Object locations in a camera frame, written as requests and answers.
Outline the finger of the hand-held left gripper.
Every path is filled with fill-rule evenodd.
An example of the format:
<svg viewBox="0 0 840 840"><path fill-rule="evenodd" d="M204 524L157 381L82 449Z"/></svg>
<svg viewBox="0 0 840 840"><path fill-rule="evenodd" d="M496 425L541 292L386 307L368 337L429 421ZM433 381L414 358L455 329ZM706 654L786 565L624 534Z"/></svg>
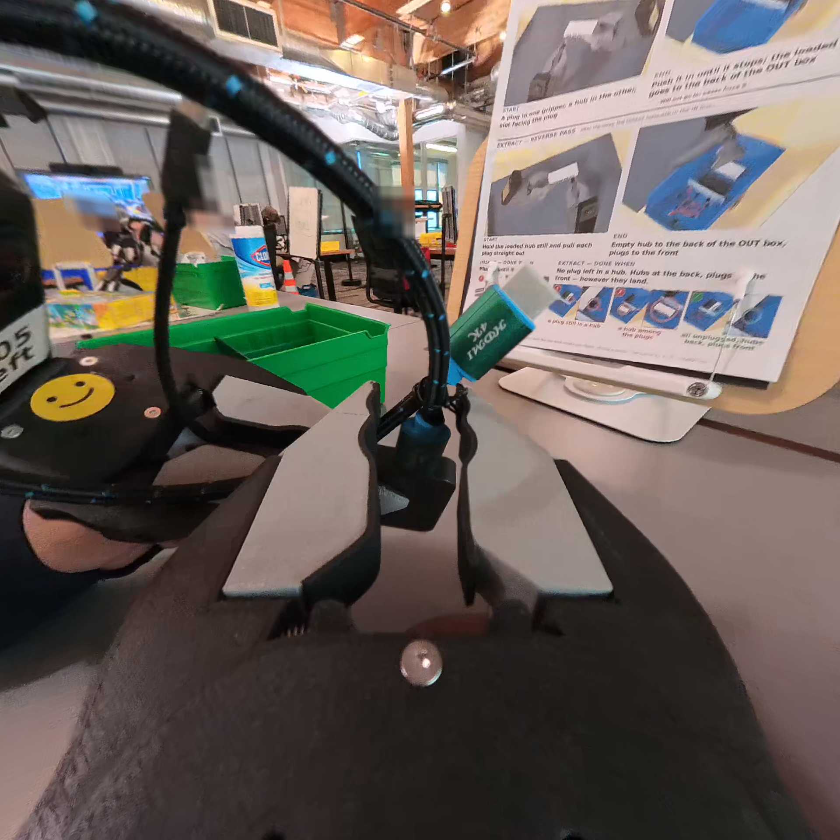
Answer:
<svg viewBox="0 0 840 840"><path fill-rule="evenodd" d="M155 487L236 486L273 455L218 446L199 446L168 459L154 478Z"/></svg>
<svg viewBox="0 0 840 840"><path fill-rule="evenodd" d="M332 411L309 395L228 375L212 397L225 420L275 430L307 431Z"/></svg>

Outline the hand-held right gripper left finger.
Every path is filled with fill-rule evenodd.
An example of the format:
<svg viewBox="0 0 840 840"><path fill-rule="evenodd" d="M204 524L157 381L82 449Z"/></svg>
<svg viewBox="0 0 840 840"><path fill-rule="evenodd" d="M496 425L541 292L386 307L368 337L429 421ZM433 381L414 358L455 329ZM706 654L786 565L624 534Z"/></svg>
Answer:
<svg viewBox="0 0 840 840"><path fill-rule="evenodd" d="M363 383L281 455L224 583L228 600L352 606L381 568L381 389Z"/></svg>

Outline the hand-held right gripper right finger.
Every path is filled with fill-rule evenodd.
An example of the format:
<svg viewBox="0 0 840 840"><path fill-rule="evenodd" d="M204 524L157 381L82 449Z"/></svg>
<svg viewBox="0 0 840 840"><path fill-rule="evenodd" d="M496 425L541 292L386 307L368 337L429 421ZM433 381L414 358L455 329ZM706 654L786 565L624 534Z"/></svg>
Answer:
<svg viewBox="0 0 840 840"><path fill-rule="evenodd" d="M613 583L559 467L473 389L458 391L457 566L465 604L608 597Z"/></svg>

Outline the green plastic bin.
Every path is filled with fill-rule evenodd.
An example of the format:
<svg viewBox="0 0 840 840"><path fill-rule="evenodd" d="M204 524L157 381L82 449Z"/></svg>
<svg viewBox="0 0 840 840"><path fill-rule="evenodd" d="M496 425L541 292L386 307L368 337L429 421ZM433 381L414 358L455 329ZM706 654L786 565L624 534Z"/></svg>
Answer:
<svg viewBox="0 0 840 840"><path fill-rule="evenodd" d="M365 382L378 382L384 399L389 329L387 322L314 302L299 310L218 314L170 326L171 362L176 350L247 362L332 408ZM256 363L219 353L216 337L237 333L260 334L269 352Z"/></svg>

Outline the grey usb hub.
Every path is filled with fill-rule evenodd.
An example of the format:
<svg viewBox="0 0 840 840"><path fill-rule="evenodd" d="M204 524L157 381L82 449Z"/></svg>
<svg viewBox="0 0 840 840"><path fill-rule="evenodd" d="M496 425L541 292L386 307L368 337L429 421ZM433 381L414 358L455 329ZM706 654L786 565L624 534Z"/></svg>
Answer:
<svg viewBox="0 0 840 840"><path fill-rule="evenodd" d="M443 456L432 465L406 466L396 447L379 444L375 467L382 526L432 531L456 489L454 460Z"/></svg>

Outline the black braided cable green plugs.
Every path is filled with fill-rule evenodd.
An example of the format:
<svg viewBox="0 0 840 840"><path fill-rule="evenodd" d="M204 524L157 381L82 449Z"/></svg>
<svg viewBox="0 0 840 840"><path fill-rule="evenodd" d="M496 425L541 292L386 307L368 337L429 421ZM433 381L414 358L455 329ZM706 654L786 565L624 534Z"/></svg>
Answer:
<svg viewBox="0 0 840 840"><path fill-rule="evenodd" d="M451 356L442 295L418 243L397 223L396 211L320 129L232 60L120 3L2 2L2 41L91 60L177 91L287 154L346 203L362 230L373 233L374 252L404 274L416 295L429 352L419 401L424 411L455 411L461 435L458 455L466 469L477 450L477 437L467 422L477 398L462 385L450 396L444 383Z"/></svg>

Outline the person's left forearm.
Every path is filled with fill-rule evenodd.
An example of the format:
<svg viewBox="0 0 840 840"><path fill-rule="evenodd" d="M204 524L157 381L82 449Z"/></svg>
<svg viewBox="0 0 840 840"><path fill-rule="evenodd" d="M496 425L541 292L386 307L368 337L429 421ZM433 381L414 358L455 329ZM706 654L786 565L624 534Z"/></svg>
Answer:
<svg viewBox="0 0 840 840"><path fill-rule="evenodd" d="M22 513L25 501L1 499L1 648L6 649L49 620L81 593L100 581L131 574L152 557L122 572L63 574L43 565L26 540Z"/></svg>

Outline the person's left hand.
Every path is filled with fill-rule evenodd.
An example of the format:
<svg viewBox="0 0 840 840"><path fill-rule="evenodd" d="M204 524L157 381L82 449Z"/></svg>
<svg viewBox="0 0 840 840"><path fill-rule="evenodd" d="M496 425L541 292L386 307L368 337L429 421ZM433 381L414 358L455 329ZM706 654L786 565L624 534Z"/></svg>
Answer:
<svg viewBox="0 0 840 840"><path fill-rule="evenodd" d="M37 559L63 574L122 572L163 550L152 543L108 539L76 521L44 518L29 502L24 505L22 524Z"/></svg>

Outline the white disinfectant wipes canister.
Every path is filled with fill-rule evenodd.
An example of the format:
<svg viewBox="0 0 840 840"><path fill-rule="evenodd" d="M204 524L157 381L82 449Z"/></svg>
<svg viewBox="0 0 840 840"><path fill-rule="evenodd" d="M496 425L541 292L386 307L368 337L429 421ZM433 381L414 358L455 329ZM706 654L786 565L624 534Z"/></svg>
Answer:
<svg viewBox="0 0 840 840"><path fill-rule="evenodd" d="M246 305L250 308L275 307L278 292L263 227L234 227L231 244Z"/></svg>

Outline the white sign stand base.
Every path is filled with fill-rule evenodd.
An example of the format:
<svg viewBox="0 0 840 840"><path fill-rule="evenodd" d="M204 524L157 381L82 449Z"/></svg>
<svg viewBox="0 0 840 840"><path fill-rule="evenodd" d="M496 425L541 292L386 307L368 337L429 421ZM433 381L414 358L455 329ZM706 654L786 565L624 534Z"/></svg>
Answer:
<svg viewBox="0 0 840 840"><path fill-rule="evenodd" d="M503 375L498 384L515 396L655 444L680 441L710 410L706 402L532 367Z"/></svg>

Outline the black office chair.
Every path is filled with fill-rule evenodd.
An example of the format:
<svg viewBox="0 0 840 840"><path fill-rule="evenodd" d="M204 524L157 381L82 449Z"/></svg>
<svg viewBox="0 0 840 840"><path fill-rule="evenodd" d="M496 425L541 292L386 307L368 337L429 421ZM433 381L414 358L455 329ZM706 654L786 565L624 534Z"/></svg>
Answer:
<svg viewBox="0 0 840 840"><path fill-rule="evenodd" d="M418 314L419 303L395 251L392 228L357 215L352 216L352 222L364 257L367 301L396 314Z"/></svg>

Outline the printed instruction sheet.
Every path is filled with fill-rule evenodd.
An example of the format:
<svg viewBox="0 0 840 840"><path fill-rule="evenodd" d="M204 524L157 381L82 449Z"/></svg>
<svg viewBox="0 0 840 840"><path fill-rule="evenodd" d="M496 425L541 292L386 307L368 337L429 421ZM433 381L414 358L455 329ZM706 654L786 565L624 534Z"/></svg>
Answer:
<svg viewBox="0 0 840 840"><path fill-rule="evenodd" d="M528 345L776 382L839 214L839 2L512 2L465 303Z"/></svg>

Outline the ceiling air vent grille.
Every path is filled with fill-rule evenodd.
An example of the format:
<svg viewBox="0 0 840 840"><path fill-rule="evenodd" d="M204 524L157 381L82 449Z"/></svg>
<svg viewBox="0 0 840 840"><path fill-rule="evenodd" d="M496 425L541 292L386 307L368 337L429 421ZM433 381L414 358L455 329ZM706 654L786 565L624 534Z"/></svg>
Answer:
<svg viewBox="0 0 840 840"><path fill-rule="evenodd" d="M210 1L208 10L216 36L281 53L280 25L271 7L246 1Z"/></svg>

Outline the wall display screen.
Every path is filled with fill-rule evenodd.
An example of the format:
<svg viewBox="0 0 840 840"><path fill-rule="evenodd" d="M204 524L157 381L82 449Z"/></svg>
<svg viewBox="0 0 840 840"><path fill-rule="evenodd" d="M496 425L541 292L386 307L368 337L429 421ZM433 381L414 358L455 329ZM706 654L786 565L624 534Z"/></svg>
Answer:
<svg viewBox="0 0 840 840"><path fill-rule="evenodd" d="M17 170L32 197L54 201L67 197L90 197L121 206L143 205L151 191L146 175L82 175L52 171Z"/></svg>

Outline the silver ventilation duct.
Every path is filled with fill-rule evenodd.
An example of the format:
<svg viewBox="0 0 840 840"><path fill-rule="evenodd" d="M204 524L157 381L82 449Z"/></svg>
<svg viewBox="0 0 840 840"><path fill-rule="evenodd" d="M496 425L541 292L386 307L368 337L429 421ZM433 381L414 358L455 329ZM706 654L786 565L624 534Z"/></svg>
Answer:
<svg viewBox="0 0 840 840"><path fill-rule="evenodd" d="M490 115L449 98L439 85L421 83L407 91L359 78L331 85L328 92L312 99L308 108L338 123L354 124L386 141L396 141L398 109L413 105L413 126L456 122L472 130L487 132Z"/></svg>

